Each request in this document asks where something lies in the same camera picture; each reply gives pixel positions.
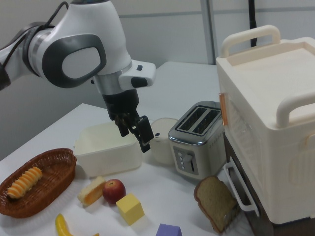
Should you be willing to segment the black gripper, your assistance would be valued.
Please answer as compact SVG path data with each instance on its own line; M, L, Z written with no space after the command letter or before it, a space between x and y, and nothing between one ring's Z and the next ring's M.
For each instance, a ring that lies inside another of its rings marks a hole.
M138 140L143 153L150 150L150 140L154 138L154 134L149 119L146 116L139 117L136 110L139 104L137 90L129 89L113 95L103 94L102 97L109 117L114 120L120 135L125 137L130 131ZM123 115L130 115L132 118L127 125L124 119L119 117Z

